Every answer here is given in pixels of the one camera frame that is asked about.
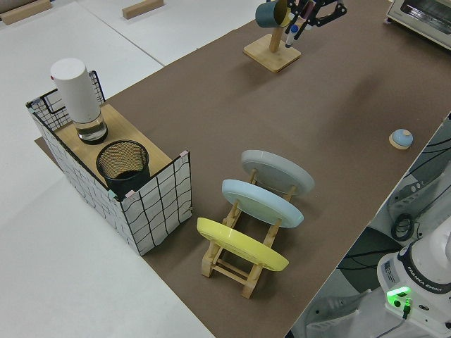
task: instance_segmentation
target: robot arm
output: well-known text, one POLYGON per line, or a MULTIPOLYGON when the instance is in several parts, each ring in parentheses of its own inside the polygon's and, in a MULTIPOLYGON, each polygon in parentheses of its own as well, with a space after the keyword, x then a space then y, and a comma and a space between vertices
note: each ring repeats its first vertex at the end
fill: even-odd
POLYGON ((347 9, 342 0, 316 0, 315 2, 313 2, 312 0, 299 0, 299 3, 297 5, 294 3, 290 5, 291 13, 294 15, 294 17, 290 21, 290 24, 285 31, 286 33, 290 31, 290 28, 296 23, 299 17, 305 19, 304 23, 302 23, 302 26, 295 35, 296 40, 299 39, 306 26, 324 26, 330 21, 333 21, 335 19, 338 19, 340 16, 345 15, 347 12, 347 9), (316 17, 322 7, 327 6, 333 2, 336 2, 336 5, 334 11, 331 14, 322 16, 320 18, 316 17))

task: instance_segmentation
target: black cable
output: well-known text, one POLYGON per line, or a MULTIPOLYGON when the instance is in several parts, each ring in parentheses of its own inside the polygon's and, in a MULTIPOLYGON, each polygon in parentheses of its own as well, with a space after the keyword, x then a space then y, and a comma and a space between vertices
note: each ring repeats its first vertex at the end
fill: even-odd
POLYGON ((388 331, 385 331, 384 333, 381 333, 376 338, 381 338, 381 337, 385 336, 386 334, 392 332, 393 330, 396 330, 402 324, 405 323, 405 321, 407 319, 407 316, 410 313, 410 308, 411 308, 411 304, 412 304, 411 302, 412 302, 412 300, 410 298, 406 299, 406 304, 404 305, 404 308, 402 309, 402 320, 401 320, 401 322, 398 325, 396 325, 396 326, 392 327, 391 329, 389 329, 388 331))
POLYGON ((444 143, 446 143, 446 142, 448 142, 448 141, 451 141, 451 138, 445 139, 445 140, 440 141, 440 142, 437 142, 437 143, 428 144, 428 145, 426 146, 426 148, 427 148, 428 146, 438 146, 439 144, 444 144, 444 143))
POLYGON ((419 166, 417 166, 415 169, 413 169, 410 173, 408 173, 407 175, 405 175, 403 178, 409 177, 411 174, 413 174, 416 170, 418 170, 419 168, 421 168, 423 165, 427 164, 428 162, 432 161, 434 158, 440 156, 441 154, 445 153, 446 151, 450 150, 451 148, 445 149, 443 151, 441 151, 439 154, 431 157, 430 159, 428 159, 427 161, 424 161, 422 164, 420 164, 419 166))
POLYGON ((429 206, 431 206, 432 205, 432 203, 434 203, 435 201, 437 201, 449 188, 451 188, 451 184, 450 185, 448 185, 447 187, 446 187, 446 189, 445 190, 443 190, 441 193, 440 193, 440 195, 438 195, 436 198, 434 198, 433 200, 432 200, 432 202, 430 202, 427 206, 425 206, 424 208, 422 208, 421 210, 420 210, 420 212, 418 213, 418 216, 416 217, 416 218, 418 218, 427 208, 429 208, 429 206))
POLYGON ((377 266, 378 266, 377 264, 364 266, 363 268, 342 268, 342 267, 338 266, 336 269, 337 270, 365 270, 365 269, 377 268, 377 266))
POLYGON ((439 153, 440 151, 447 151, 450 150, 451 147, 445 148, 445 149, 438 149, 438 150, 432 150, 432 151, 423 151, 422 154, 434 154, 439 153))
POLYGON ((402 213, 396 218, 395 223, 393 223, 391 228, 391 235, 393 239, 399 242, 404 242, 412 237, 414 230, 415 223, 412 217, 408 213, 402 213))
POLYGON ((368 255, 375 255, 375 254, 388 254, 392 252, 399 251, 400 248, 396 249, 384 249, 384 250, 375 250, 375 251, 369 251, 369 252, 362 252, 362 253, 355 253, 352 255, 346 255, 345 258, 355 258, 355 257, 362 257, 362 256, 368 256, 368 255))
POLYGON ((392 327, 391 329, 389 329, 388 331, 385 331, 384 333, 381 333, 381 334, 378 335, 376 338, 381 338, 382 336, 385 336, 386 334, 392 332, 393 330, 396 330, 398 327, 400 327, 402 324, 404 324, 405 321, 406 321, 406 320, 403 318, 403 319, 401 320, 401 322, 400 322, 398 325, 392 327))
POLYGON ((353 258, 353 257, 351 257, 351 259, 352 259, 355 263, 360 264, 360 265, 364 266, 365 268, 373 268, 373 269, 376 268, 376 267, 374 267, 374 265, 363 264, 362 262, 359 262, 357 259, 355 259, 355 258, 353 258))

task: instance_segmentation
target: wooden board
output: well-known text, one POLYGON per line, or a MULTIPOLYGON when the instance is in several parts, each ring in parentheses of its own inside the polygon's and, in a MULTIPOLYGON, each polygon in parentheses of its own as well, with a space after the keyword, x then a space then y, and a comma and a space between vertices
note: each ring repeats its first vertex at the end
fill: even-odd
POLYGON ((17 21, 28 18, 34 14, 41 13, 51 8, 50 0, 37 0, 31 4, 21 6, 11 11, 0 14, 0 19, 6 24, 16 23, 17 21))
POLYGON ((56 135, 72 150, 83 163, 102 181, 96 167, 99 152, 109 143, 119 139, 131 139, 142 144, 149 153, 149 168, 151 175, 157 173, 171 162, 169 156, 160 150, 152 141, 128 122, 113 106, 105 104, 101 113, 108 126, 108 136, 101 144, 89 145, 83 143, 77 134, 75 126, 70 123, 56 131, 56 135))
POLYGON ((264 65, 273 73, 281 71, 301 56, 300 51, 292 47, 286 48, 285 43, 282 41, 279 42, 278 50, 276 52, 271 52, 269 50, 270 42, 271 34, 267 34, 247 45, 243 51, 246 55, 264 65))
POLYGON ((162 7, 163 5, 163 0, 146 0, 124 8, 122 10, 122 15, 126 19, 131 19, 135 16, 147 13, 155 8, 162 7))

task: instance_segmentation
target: wooden mug stand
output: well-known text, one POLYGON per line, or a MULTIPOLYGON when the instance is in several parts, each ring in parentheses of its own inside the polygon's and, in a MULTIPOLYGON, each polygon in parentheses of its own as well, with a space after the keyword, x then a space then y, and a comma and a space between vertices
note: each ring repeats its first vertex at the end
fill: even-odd
POLYGON ((300 51, 293 47, 286 48, 280 40, 283 30, 284 27, 274 28, 272 35, 267 34, 247 45, 244 53, 273 73, 281 71, 301 56, 300 51))
MULTIPOLYGON (((249 183, 251 184, 257 183, 257 181, 255 180, 256 172, 257 171, 255 169, 252 170, 249 183)), ((292 195, 295 193, 295 190, 296 187, 293 186, 292 189, 284 196, 284 199, 286 201, 290 201, 292 195)), ((230 227, 232 229, 235 227, 241 215, 241 210, 238 209, 237 206, 238 202, 235 202, 230 212, 223 219, 222 222, 223 225, 230 227)), ((266 234, 266 237, 263 242, 263 244, 266 245, 268 248, 272 247, 281 223, 282 221, 278 220, 274 225, 271 225, 269 227, 268 233, 266 234)), ((243 284, 241 295, 247 299, 250 298, 252 292, 254 291, 254 288, 257 285, 257 282, 259 281, 261 271, 263 270, 262 265, 254 264, 252 266, 251 271, 249 273, 246 273, 245 271, 224 261, 221 258, 222 253, 223 248, 218 244, 216 244, 215 242, 210 241, 210 246, 202 259, 203 276, 210 277, 213 270, 216 270, 219 273, 222 273, 223 275, 226 275, 227 277, 243 284)))

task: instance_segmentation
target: black mesh pencil cup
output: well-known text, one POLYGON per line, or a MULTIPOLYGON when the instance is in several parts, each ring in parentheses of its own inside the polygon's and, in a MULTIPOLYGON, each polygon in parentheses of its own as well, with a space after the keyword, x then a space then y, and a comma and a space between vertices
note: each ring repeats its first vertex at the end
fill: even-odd
POLYGON ((97 156, 96 166, 119 201, 124 200, 130 190, 137 192, 150 181, 149 154, 135 141, 108 144, 97 156))

